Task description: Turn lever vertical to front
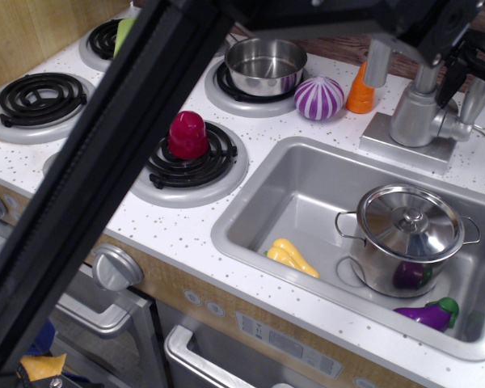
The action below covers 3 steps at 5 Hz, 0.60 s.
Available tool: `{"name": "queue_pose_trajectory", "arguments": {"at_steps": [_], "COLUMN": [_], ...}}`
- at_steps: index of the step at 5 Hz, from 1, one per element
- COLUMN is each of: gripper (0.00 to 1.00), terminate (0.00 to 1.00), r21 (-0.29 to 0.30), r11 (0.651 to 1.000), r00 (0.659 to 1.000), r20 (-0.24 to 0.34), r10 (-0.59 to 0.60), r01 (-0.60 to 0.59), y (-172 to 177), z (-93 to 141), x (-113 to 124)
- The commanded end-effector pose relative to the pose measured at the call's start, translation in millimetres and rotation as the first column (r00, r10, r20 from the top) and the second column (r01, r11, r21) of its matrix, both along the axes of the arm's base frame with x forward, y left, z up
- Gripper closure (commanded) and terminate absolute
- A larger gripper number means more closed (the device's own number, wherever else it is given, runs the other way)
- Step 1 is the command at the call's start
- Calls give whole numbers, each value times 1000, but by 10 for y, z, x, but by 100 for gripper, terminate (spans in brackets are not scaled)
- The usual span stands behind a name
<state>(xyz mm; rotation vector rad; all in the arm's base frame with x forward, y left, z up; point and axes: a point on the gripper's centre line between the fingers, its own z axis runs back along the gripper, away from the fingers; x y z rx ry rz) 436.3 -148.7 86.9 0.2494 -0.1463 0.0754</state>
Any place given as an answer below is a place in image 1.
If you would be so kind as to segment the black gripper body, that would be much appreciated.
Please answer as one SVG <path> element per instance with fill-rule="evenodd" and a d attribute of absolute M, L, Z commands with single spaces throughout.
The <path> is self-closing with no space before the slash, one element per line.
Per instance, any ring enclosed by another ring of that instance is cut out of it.
<path fill-rule="evenodd" d="M 468 31 L 447 58 L 457 54 L 465 55 L 468 62 L 468 75 L 471 74 L 485 81 L 485 32 Z"/>

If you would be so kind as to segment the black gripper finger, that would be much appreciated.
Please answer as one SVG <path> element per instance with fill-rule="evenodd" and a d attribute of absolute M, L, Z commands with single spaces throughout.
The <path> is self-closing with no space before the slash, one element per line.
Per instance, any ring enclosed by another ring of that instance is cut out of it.
<path fill-rule="evenodd" d="M 466 81 L 468 62 L 464 54 L 450 56 L 445 61 L 445 74 L 436 94 L 436 104 L 445 108 Z"/>

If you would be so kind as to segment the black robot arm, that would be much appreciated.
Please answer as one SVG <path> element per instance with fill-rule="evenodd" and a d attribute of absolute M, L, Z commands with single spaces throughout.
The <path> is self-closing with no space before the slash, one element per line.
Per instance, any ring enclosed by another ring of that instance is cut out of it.
<path fill-rule="evenodd" d="M 147 2 L 0 252 L 0 386 L 16 368 L 230 29 L 366 34 L 422 65 L 446 59 L 480 1 Z"/>

